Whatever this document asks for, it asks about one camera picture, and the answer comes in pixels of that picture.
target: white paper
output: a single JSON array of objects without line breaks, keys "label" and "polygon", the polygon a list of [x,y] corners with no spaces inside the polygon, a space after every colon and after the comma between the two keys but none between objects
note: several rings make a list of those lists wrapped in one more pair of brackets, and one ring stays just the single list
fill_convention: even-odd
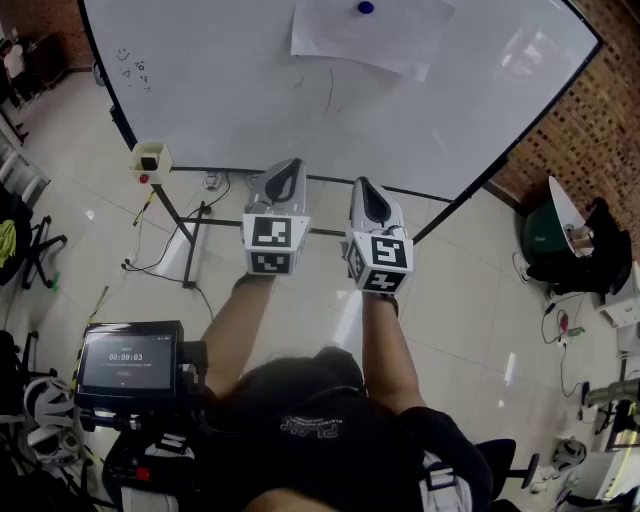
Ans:
[{"label": "white paper", "polygon": [[442,0],[298,0],[291,55],[357,60],[424,80],[454,7]]}]

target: green trash bin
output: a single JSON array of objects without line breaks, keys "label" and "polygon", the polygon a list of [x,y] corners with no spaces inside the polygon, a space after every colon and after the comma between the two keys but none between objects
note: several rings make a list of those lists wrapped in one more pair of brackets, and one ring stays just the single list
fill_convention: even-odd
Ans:
[{"label": "green trash bin", "polygon": [[520,244],[522,253],[530,265],[575,257],[564,236],[555,204],[550,196],[525,219]]}]

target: forearm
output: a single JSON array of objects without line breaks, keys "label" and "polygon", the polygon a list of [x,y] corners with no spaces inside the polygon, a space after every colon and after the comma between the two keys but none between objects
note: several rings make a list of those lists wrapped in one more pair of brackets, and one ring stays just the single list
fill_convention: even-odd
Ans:
[{"label": "forearm", "polygon": [[249,277],[232,292],[204,333],[209,362],[206,383],[219,398],[228,395],[242,375],[274,282],[273,277]]},{"label": "forearm", "polygon": [[369,396],[400,414],[424,406],[418,375],[393,305],[365,293],[362,361]]}]

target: brick wall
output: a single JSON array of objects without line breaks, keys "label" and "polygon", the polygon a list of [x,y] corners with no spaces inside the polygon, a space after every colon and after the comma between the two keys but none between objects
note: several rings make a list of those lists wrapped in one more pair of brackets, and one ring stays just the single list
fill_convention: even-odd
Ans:
[{"label": "brick wall", "polygon": [[549,175],[584,212],[604,197],[640,257],[640,26],[620,0],[576,0],[604,47],[493,179],[535,206]]},{"label": "brick wall", "polygon": [[77,0],[0,0],[0,22],[8,36],[12,27],[34,41],[55,33],[70,68],[93,62]]}]

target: whiteboard frame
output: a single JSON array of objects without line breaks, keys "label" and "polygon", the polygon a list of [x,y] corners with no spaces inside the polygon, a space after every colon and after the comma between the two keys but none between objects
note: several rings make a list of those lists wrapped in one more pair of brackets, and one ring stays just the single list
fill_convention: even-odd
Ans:
[{"label": "whiteboard frame", "polygon": [[[416,236],[413,237],[413,243],[419,243],[425,236],[431,233],[436,227],[438,227],[442,222],[444,222],[453,212],[455,212],[463,203],[465,203],[468,199],[473,196],[480,188],[483,187],[508,161],[508,154],[513,150],[513,148],[524,139],[529,132],[533,129],[533,127],[540,122],[540,120],[548,114],[551,108],[556,104],[558,99],[564,95],[564,93],[573,85],[578,76],[582,74],[587,65],[593,60],[596,54],[602,48],[604,42],[600,34],[596,32],[591,23],[584,17],[584,15],[580,12],[580,10],[570,1],[570,0],[561,0],[563,4],[565,4],[569,10],[582,22],[582,24],[589,30],[596,39],[596,44],[591,49],[587,57],[582,61],[580,66],[576,69],[576,71],[571,75],[569,80],[558,90],[558,92],[551,98],[551,100],[545,105],[545,107],[538,113],[538,115],[531,121],[531,123],[516,137],[513,142],[505,148],[505,150],[487,167],[466,189],[464,189],[458,197],[455,199],[445,199],[443,197],[432,196],[429,194],[424,194],[422,192],[415,192],[412,190],[404,190],[393,187],[384,187],[386,190],[390,190],[393,192],[399,192],[401,194],[413,195],[418,197],[423,197],[426,199],[431,199],[434,201],[439,201],[443,203],[448,203],[448,206],[440,212],[431,222],[429,222]],[[131,125],[127,120],[127,117],[120,106],[120,102],[118,101],[118,97],[111,85],[111,81],[109,76],[107,75],[106,68],[102,62],[100,57],[100,51],[96,44],[95,38],[93,37],[93,32],[91,30],[91,24],[89,22],[89,17],[87,15],[87,9],[85,6],[85,0],[78,0],[78,8],[80,9],[80,16],[82,18],[82,23],[84,25],[85,32],[87,34],[87,38],[89,39],[89,45],[91,46],[91,51],[93,52],[93,56],[100,68],[100,72],[102,74],[102,79],[104,80],[104,84],[109,91],[109,96],[111,96],[111,100],[113,101],[113,108],[111,109],[111,116],[116,126],[120,130],[120,134],[122,135],[125,143],[129,147],[130,150],[133,149],[135,144],[137,143],[137,138],[131,129]],[[264,169],[240,169],[240,168],[226,168],[226,167],[173,167],[172,171],[218,171],[218,172],[235,172],[235,173],[245,173],[245,174],[257,174],[264,172]],[[337,183],[346,183],[353,184],[353,180],[340,179],[340,178],[332,178],[332,177],[323,177],[323,176],[308,176],[310,179],[321,180],[321,181],[331,181]]]}]

